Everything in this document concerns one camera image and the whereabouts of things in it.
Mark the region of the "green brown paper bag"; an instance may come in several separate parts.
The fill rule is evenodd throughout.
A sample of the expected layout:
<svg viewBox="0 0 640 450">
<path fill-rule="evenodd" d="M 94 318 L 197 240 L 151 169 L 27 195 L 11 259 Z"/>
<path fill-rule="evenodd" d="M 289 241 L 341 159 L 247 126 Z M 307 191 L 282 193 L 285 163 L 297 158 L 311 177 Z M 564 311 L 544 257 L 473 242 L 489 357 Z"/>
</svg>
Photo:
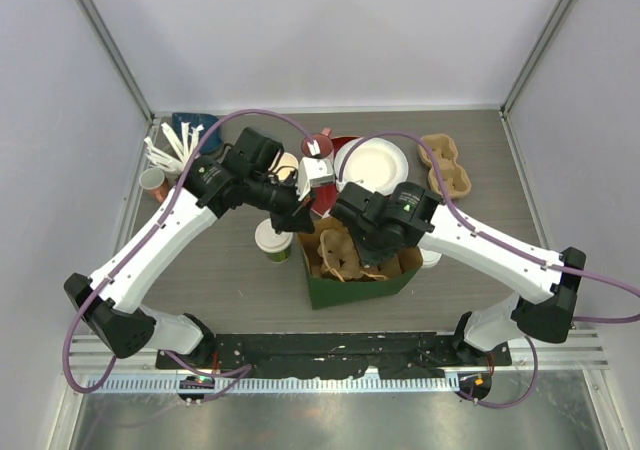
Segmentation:
<svg viewBox="0 0 640 450">
<path fill-rule="evenodd" d="M 369 268 L 361 264 L 347 229 L 330 217 L 315 222 L 312 234 L 299 233 L 308 294 L 314 310 L 400 293 L 423 265 L 416 248 Z"/>
</svg>

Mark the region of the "green paper cups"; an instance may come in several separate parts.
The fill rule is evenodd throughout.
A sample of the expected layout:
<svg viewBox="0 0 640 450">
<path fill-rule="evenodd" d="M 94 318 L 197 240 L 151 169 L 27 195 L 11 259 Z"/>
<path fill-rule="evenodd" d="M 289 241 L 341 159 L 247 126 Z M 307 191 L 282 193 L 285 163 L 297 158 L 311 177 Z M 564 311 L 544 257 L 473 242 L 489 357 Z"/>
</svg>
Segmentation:
<svg viewBox="0 0 640 450">
<path fill-rule="evenodd" d="M 297 171 L 298 166 L 298 159 L 291 153 L 284 152 L 275 166 L 274 173 L 280 182 L 284 182 Z"/>
</svg>

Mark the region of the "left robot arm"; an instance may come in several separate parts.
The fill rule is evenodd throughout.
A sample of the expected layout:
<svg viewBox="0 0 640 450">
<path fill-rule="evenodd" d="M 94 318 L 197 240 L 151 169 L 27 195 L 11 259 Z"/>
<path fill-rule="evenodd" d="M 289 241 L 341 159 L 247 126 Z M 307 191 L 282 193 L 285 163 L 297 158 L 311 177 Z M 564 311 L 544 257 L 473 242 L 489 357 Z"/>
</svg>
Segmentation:
<svg viewBox="0 0 640 450">
<path fill-rule="evenodd" d="M 120 358 L 143 348 L 170 351 L 200 369 L 214 352 L 212 332 L 189 314 L 154 311 L 142 301 L 179 253 L 229 210 L 243 204 L 266 211 L 276 232 L 310 233 L 313 178 L 330 174 L 322 161 L 304 157 L 296 176 L 278 180 L 282 145 L 245 128 L 223 159 L 201 155 L 182 174 L 182 184 L 114 259 L 89 276 L 72 274 L 64 290 L 83 321 Z"/>
</svg>

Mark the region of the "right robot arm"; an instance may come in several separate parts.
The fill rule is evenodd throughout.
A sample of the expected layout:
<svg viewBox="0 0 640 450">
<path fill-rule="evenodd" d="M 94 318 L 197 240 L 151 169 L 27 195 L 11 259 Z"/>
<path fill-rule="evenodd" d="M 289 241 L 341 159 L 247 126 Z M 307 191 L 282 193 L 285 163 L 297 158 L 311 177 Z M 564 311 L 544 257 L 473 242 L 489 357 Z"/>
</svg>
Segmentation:
<svg viewBox="0 0 640 450">
<path fill-rule="evenodd" d="M 472 365 L 498 345 L 527 336 L 566 341 L 586 263 L 581 250 L 535 247 L 450 208 L 434 192 L 403 182 L 391 196 L 348 183 L 330 210 L 348 230 L 365 266 L 378 266 L 400 250 L 418 248 L 462 262 L 511 288 L 512 295 L 460 317 L 451 350 Z"/>
</svg>

